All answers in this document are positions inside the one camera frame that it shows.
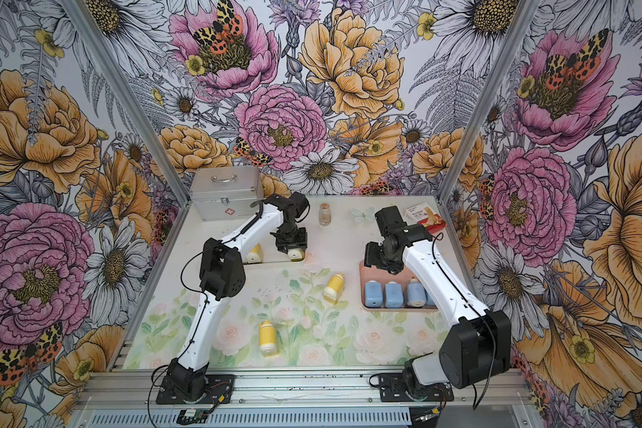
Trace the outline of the blue pencil sharpener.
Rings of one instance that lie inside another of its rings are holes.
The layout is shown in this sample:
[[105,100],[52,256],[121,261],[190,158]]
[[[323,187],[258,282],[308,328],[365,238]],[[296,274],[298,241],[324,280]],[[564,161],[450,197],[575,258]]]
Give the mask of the blue pencil sharpener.
[[370,309],[383,307],[383,285],[370,280],[364,286],[364,305]]
[[429,292],[426,294],[426,307],[428,307],[428,308],[435,308],[436,307],[436,303],[435,303],[433,297],[431,296],[431,294],[429,294]]
[[404,306],[404,292],[401,284],[390,281],[384,286],[384,306],[390,310],[401,309]]
[[410,308],[423,308],[427,303],[426,289],[413,277],[407,284],[407,305]]

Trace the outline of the silver metal case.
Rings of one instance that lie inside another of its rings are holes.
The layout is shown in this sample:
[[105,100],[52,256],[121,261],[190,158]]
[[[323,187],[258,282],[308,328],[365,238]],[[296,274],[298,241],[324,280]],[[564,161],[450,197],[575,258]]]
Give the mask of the silver metal case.
[[260,170],[254,166],[198,169],[190,196],[203,221],[249,219],[263,199]]

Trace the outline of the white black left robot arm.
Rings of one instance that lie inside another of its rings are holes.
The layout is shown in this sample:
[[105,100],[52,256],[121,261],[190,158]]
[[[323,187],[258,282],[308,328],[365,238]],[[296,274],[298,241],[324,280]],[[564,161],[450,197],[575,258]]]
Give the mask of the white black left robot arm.
[[207,368],[219,323],[232,298],[246,283],[244,260],[262,239],[272,235],[276,249],[292,261],[302,261],[308,248],[306,228],[298,223],[310,208],[304,194],[272,194],[246,223],[221,239],[205,241],[200,260],[201,301],[185,343],[169,362],[156,402],[161,405],[197,403],[208,393]]

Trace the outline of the red white small box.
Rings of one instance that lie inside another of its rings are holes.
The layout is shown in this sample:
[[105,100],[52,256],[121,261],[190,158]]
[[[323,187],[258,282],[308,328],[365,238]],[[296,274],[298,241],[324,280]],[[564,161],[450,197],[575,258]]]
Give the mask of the red white small box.
[[419,203],[405,210],[404,215],[408,223],[422,225],[431,235],[435,235],[446,228],[445,220],[429,203]]

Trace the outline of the aluminium rail frame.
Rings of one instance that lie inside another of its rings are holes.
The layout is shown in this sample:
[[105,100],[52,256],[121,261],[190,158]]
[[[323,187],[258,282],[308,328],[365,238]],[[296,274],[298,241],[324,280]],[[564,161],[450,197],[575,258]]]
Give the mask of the aluminium rail frame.
[[73,427],[540,427],[517,370],[458,390],[440,385],[411,401],[383,378],[399,367],[268,367],[212,370],[195,403],[160,404],[161,373],[96,374]]

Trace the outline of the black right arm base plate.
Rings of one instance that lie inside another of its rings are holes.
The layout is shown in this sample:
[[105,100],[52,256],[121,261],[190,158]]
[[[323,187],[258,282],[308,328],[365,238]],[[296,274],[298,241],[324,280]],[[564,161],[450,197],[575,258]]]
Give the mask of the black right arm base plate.
[[454,401],[449,383],[420,385],[415,380],[405,379],[404,374],[371,374],[367,379],[371,388],[378,390],[381,402],[435,402],[447,404]]

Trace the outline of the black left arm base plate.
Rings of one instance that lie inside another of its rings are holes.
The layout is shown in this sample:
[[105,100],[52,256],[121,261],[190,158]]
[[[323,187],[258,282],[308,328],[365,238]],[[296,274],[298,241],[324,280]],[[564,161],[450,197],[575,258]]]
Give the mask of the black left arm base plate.
[[158,405],[221,405],[228,404],[235,388],[232,374],[208,374],[194,382],[189,392],[181,390],[171,381],[162,381],[155,402]]

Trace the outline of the white plastic tray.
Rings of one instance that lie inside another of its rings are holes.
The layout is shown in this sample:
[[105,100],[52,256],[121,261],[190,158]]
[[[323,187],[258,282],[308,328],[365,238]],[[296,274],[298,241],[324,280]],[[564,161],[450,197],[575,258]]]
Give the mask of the white plastic tray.
[[277,219],[273,218],[261,219],[235,240],[236,247],[246,264],[248,264],[246,256],[256,244],[260,244],[263,250],[264,260],[262,263],[293,262],[290,261],[287,254],[280,253],[276,249],[274,233],[279,229],[276,221]]

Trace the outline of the pink plastic tray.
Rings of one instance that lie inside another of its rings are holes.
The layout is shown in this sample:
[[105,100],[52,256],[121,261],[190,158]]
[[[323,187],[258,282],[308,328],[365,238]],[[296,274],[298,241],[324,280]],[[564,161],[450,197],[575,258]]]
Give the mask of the pink plastic tray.
[[[364,286],[365,283],[367,283],[370,280],[377,281],[383,285],[383,307],[379,309],[370,309],[367,308],[365,305],[364,307],[368,309],[369,311],[401,311],[401,310],[406,310],[410,312],[426,312],[426,311],[435,311],[437,310],[437,307],[435,308],[428,308],[426,305],[424,305],[423,308],[410,308],[407,305],[407,284],[409,281],[415,277],[416,279],[419,280],[419,278],[409,269],[404,269],[401,271],[401,273],[397,275],[391,275],[386,271],[383,271],[381,269],[377,269],[375,267],[365,267],[363,263],[360,263],[360,291],[361,291],[361,300],[362,304],[364,305]],[[402,289],[404,292],[404,306],[401,309],[397,310],[390,310],[385,308],[384,306],[384,286],[389,283],[390,281],[397,282],[402,285]]]

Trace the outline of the yellow pencil sharpener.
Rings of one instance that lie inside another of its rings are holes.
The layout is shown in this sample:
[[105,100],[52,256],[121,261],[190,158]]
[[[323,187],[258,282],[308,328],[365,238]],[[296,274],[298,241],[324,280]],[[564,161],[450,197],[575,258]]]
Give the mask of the yellow pencil sharpener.
[[259,349],[263,355],[277,353],[276,328],[269,320],[259,325]]
[[305,259],[305,251],[301,248],[289,249],[287,252],[290,261],[297,262]]
[[333,275],[323,290],[323,296],[327,301],[336,303],[339,301],[344,290],[344,274],[338,273]]
[[260,244],[256,244],[246,256],[248,264],[260,264],[264,260],[263,250]]

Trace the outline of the small glass bottle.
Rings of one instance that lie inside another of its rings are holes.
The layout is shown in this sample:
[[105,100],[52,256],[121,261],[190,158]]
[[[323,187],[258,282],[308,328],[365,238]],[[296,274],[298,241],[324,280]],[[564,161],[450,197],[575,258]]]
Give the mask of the small glass bottle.
[[332,211],[328,203],[321,203],[319,206],[319,225],[329,226],[332,221]]

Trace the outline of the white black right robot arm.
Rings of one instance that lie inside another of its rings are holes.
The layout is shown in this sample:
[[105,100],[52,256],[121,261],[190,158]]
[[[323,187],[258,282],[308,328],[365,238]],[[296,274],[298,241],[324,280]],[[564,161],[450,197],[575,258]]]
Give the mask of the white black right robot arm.
[[436,237],[421,224],[410,225],[399,209],[376,212],[383,241],[366,245],[364,266],[393,276],[409,269],[424,286],[448,323],[449,333],[437,353],[405,363],[407,393],[422,399],[437,383],[463,389],[490,384],[493,376],[511,367],[511,321],[503,311],[492,311],[480,301],[447,264]]

